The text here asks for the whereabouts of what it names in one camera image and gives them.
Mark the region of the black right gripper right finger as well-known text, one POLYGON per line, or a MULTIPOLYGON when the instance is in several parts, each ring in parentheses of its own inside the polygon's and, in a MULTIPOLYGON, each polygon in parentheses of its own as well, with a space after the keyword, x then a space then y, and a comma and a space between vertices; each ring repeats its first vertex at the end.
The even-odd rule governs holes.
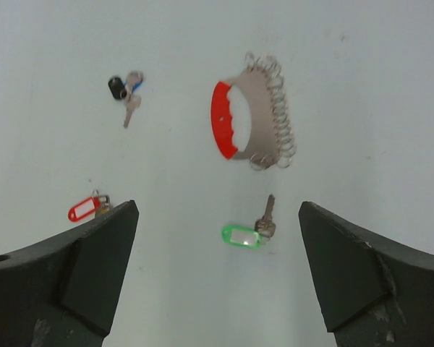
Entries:
POLYGON ((316 205, 299 209, 326 330, 337 346, 434 346, 434 255, 316 205))

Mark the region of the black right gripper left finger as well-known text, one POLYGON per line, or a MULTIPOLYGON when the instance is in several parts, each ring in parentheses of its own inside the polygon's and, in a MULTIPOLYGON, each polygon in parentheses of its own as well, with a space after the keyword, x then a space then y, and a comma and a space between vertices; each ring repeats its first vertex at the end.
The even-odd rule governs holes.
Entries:
POLYGON ((0 254, 0 346, 102 346, 119 303, 139 211, 126 201, 0 254))

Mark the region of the red handled metal key organiser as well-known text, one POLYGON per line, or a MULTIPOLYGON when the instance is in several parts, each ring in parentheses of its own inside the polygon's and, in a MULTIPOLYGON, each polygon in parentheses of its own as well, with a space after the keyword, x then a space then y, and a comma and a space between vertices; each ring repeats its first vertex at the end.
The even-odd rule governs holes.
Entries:
POLYGON ((246 160, 255 171, 272 166, 288 168, 297 151, 281 64, 272 55, 245 55, 245 68, 236 77, 216 83, 210 100, 210 125, 220 154, 227 160, 246 160), (250 135, 240 150, 233 141, 229 93, 237 88, 250 111, 250 135))

